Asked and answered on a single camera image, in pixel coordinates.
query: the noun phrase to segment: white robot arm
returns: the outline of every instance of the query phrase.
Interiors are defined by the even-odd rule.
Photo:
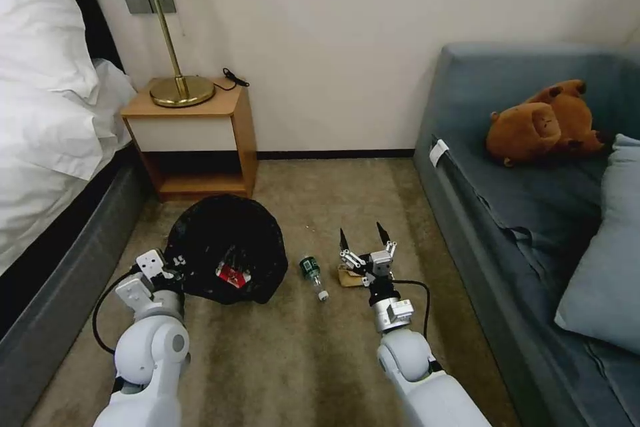
[[[116,294],[134,310],[135,323],[115,349],[117,371],[109,405],[94,427],[179,427],[178,380],[189,361],[189,334],[174,275],[157,250],[138,257],[141,270],[124,279]],[[153,290],[155,284],[162,290]]]
[[[409,425],[415,427],[491,427],[456,379],[436,361],[425,337],[410,330],[413,306],[393,287],[391,264],[396,243],[378,224],[384,250],[358,256],[340,231],[340,257],[364,277],[369,305],[382,334],[378,361],[402,399]]]
[[[462,386],[431,353],[425,337],[411,331],[413,306],[393,287],[396,243],[379,225],[385,249],[364,256],[349,251],[341,231],[340,256],[367,280],[369,305],[382,334],[378,360],[416,427],[491,427]],[[116,294],[134,311],[135,323],[115,349],[117,377],[109,405],[94,427],[179,427],[177,388],[189,361],[183,325],[183,294],[177,272],[166,270],[157,250],[136,259],[140,272],[125,278]]]

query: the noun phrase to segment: carpet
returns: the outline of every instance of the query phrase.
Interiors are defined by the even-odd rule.
[[[402,415],[376,360],[379,335],[364,289],[342,288],[339,229],[356,251],[380,246],[375,222],[398,242],[396,278],[431,286],[428,340],[445,369],[465,387],[494,427],[517,417],[469,298],[433,218],[410,159],[262,161],[254,198],[277,219],[289,270],[268,304],[222,306],[188,297],[192,360],[179,398],[183,427],[399,426]],[[164,247],[189,202],[150,200],[114,278],[136,256]],[[321,303],[297,262],[314,255],[330,298]],[[420,331],[424,291],[401,286]],[[111,346],[131,312],[111,295],[99,329]],[[87,322],[27,422],[28,427],[93,424],[108,402],[113,360]]]

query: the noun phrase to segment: black cable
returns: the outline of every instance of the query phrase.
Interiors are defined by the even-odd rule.
[[[418,282],[417,280],[391,280],[394,284],[411,284],[421,286],[424,290],[427,291],[427,308],[425,311],[425,325],[422,330],[422,334],[425,338],[427,338],[427,324],[429,323],[429,310],[431,309],[431,290],[427,287],[427,284],[423,284],[422,282]]]
[[[220,90],[224,90],[224,91],[229,91],[229,90],[233,90],[235,89],[238,85],[240,85],[241,87],[248,87],[249,86],[249,82],[239,79],[238,77],[235,76],[235,74],[229,70],[228,68],[223,68],[222,69],[222,73],[225,74],[225,78],[231,80],[233,82],[233,87],[230,88],[224,88],[222,85],[218,85],[217,83],[213,83],[216,87],[218,87]]]
[[[109,352],[111,355],[115,354],[115,350],[107,346],[102,341],[102,339],[100,338],[100,334],[98,333],[98,311],[100,310],[100,306],[105,301],[105,298],[107,298],[111,290],[113,290],[115,286],[122,282],[126,277],[129,277],[131,273],[131,270],[129,270],[126,274],[122,274],[116,280],[114,280],[109,287],[107,287],[107,289],[98,299],[98,302],[95,304],[95,309],[93,309],[93,316],[91,317],[91,327],[93,328],[93,337],[95,338],[95,341],[102,348],[102,350],[104,350],[105,352]]]

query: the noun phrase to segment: white pillow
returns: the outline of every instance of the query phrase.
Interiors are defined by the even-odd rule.
[[[0,79],[95,102],[98,77],[75,0],[0,0]]]
[[[120,111],[136,96],[136,91],[130,78],[110,61],[96,59],[93,61],[93,66],[100,83],[95,105],[89,105],[71,92],[63,95],[92,112],[95,115],[93,126],[97,137],[112,145],[113,151],[120,150],[131,141]]]
[[[103,158],[95,114],[64,98],[0,80],[0,150],[20,160],[89,180]]]

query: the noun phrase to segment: wooden nightstand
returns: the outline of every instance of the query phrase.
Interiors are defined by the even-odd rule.
[[[247,89],[217,88],[205,103],[171,109],[151,101],[154,81],[121,115],[160,200],[216,193],[251,197],[258,161]],[[233,85],[226,79],[215,82]]]

